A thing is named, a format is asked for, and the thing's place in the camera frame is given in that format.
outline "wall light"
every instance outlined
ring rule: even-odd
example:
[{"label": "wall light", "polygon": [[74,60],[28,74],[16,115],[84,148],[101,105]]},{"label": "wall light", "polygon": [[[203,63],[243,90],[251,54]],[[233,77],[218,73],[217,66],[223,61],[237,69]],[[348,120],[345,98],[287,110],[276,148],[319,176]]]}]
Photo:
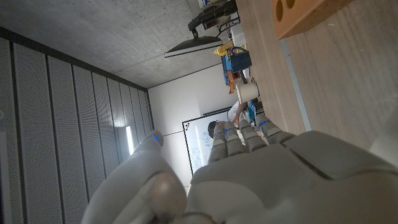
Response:
[{"label": "wall light", "polygon": [[127,144],[129,146],[130,155],[134,152],[134,144],[132,143],[132,134],[130,126],[126,127],[126,134],[127,134]]},{"label": "wall light", "polygon": [[121,154],[122,160],[126,161],[134,152],[134,141],[132,140],[131,127],[116,128],[118,139],[118,151]]}]

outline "perforated metal wall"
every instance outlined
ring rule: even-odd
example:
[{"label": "perforated metal wall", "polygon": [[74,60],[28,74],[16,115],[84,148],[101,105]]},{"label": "perforated metal wall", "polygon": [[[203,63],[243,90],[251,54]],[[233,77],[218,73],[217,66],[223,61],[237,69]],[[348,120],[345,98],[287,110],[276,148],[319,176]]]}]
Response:
[{"label": "perforated metal wall", "polygon": [[19,159],[17,130],[14,109],[14,90],[12,87],[11,58],[9,42],[0,39],[0,131],[7,132],[8,175],[13,223],[23,223],[21,177],[19,176]]},{"label": "perforated metal wall", "polygon": [[45,56],[14,44],[28,223],[62,223]]},{"label": "perforated metal wall", "polygon": [[151,114],[151,110],[150,110],[150,102],[149,102],[149,94],[148,94],[148,92],[145,92],[145,98],[146,98],[146,101],[147,101],[150,130],[153,131],[154,130],[154,121],[152,120],[152,116],[150,115]]},{"label": "perforated metal wall", "polygon": [[132,134],[132,142],[134,146],[138,146],[138,135],[136,130],[136,121],[134,120],[134,112],[132,110],[130,89],[127,85],[120,83],[120,92],[122,96],[124,119],[126,126],[130,126]]},{"label": "perforated metal wall", "polygon": [[65,223],[80,223],[87,206],[87,191],[72,68],[69,63],[49,57],[49,74]]},{"label": "perforated metal wall", "polygon": [[[120,96],[120,87],[117,81],[108,79],[108,91],[109,91],[109,98],[111,100],[111,109],[112,109],[112,116],[113,116],[113,123],[114,127],[125,127],[124,122],[124,114],[123,114],[123,106],[122,106],[122,99]],[[118,149],[118,156],[119,156],[119,163],[123,161],[122,153],[121,153],[121,146],[118,141],[119,133],[117,129],[115,129],[115,136],[116,136],[116,147]]]},{"label": "perforated metal wall", "polygon": [[106,176],[108,176],[115,168],[117,168],[119,161],[116,141],[114,138],[111,104],[109,102],[106,78],[93,73],[93,85],[98,111],[98,122],[101,133],[105,171]]},{"label": "perforated metal wall", "polygon": [[145,138],[145,129],[144,129],[144,122],[142,121],[142,111],[139,102],[138,90],[130,87],[130,95],[131,95],[132,109],[134,110],[134,120],[136,121],[138,141],[141,142]]},{"label": "perforated metal wall", "polygon": [[73,66],[89,197],[105,179],[91,72]]},{"label": "perforated metal wall", "polygon": [[149,121],[149,113],[147,106],[147,98],[145,96],[145,93],[141,90],[138,90],[138,96],[139,96],[139,103],[141,105],[142,121],[144,122],[145,135],[148,135],[150,133],[150,121]]}]

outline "yellow object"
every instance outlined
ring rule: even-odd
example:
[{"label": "yellow object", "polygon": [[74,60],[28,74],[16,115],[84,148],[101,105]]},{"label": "yellow object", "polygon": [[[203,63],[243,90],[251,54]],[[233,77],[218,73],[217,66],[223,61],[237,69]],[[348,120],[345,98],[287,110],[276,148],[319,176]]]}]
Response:
[{"label": "yellow object", "polygon": [[234,43],[232,41],[228,41],[222,46],[217,47],[214,51],[214,54],[218,54],[219,56],[224,56],[226,54],[226,49],[234,47]]},{"label": "yellow object", "polygon": [[217,49],[214,51],[214,54],[218,54],[219,56],[224,56],[226,54],[226,49],[229,47],[227,46],[219,46]]}]

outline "orange object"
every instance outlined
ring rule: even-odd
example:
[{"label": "orange object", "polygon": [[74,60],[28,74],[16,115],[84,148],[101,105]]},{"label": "orange object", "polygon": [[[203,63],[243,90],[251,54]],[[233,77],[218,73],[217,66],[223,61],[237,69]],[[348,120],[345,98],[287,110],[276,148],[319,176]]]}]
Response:
[{"label": "orange object", "polygon": [[229,94],[234,93],[234,76],[232,74],[232,71],[227,71],[228,73],[228,78],[229,78]]},{"label": "orange object", "polygon": [[308,31],[353,0],[271,0],[278,40]]}]

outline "robot finger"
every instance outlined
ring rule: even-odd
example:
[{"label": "robot finger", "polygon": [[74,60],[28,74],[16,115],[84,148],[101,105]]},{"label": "robot finger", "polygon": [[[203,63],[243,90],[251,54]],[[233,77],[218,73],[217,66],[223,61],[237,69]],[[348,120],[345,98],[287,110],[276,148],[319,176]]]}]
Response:
[{"label": "robot finger", "polygon": [[226,139],[224,135],[224,127],[220,124],[214,129],[214,141],[208,163],[216,162],[220,159],[227,158]]},{"label": "robot finger", "polygon": [[250,152],[267,146],[257,132],[255,132],[254,128],[249,124],[249,121],[246,121],[245,119],[242,120],[239,124],[239,128],[242,132],[244,142]]},{"label": "robot finger", "polygon": [[227,121],[225,123],[225,128],[226,148],[228,156],[249,152],[247,147],[242,145],[241,139],[236,132],[235,125],[232,122]]},{"label": "robot finger", "polygon": [[263,114],[259,114],[256,116],[256,124],[261,130],[264,137],[268,140],[269,144],[277,144],[295,137],[294,134],[282,131]]}]

